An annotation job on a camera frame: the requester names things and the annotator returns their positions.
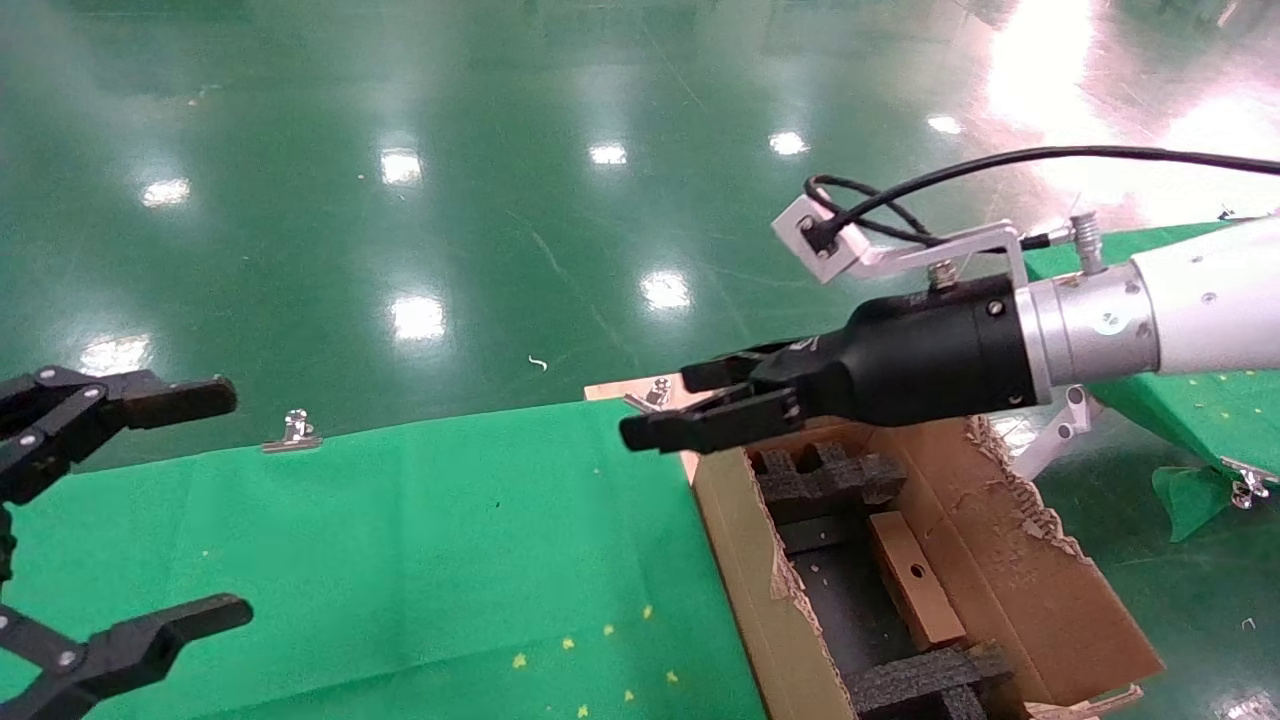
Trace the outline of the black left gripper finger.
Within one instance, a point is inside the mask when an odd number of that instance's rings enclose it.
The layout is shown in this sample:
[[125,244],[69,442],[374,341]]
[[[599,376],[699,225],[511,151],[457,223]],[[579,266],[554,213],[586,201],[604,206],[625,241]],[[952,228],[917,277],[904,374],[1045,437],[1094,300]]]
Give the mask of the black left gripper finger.
[[106,700],[163,682],[192,642],[244,626],[250,602],[212,594],[113,624],[86,642],[3,606],[3,651],[35,665],[38,675],[3,701],[4,719],[82,719]]
[[123,430],[233,413],[225,377],[172,383],[151,370],[87,375],[64,366],[3,382],[1,500],[27,505]]

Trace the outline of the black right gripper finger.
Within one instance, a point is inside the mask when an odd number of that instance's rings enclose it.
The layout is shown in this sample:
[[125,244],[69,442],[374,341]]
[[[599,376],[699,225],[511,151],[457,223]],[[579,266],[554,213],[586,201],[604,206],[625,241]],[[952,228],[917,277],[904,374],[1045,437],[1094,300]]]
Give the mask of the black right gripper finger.
[[753,393],[795,389],[810,393],[820,386],[820,342],[785,340],[686,365],[680,370],[692,392],[737,387]]
[[618,430],[632,452],[708,455],[790,434],[805,420],[795,389],[742,383],[682,409],[627,416]]

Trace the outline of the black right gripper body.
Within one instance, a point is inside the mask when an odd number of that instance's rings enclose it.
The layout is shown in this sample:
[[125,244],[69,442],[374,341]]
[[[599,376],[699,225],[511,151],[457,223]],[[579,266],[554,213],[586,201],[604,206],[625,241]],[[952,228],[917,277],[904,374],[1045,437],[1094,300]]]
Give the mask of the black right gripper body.
[[804,416],[874,427],[1024,407],[1041,396],[1006,275],[868,300],[838,329],[771,354],[750,382],[792,389]]

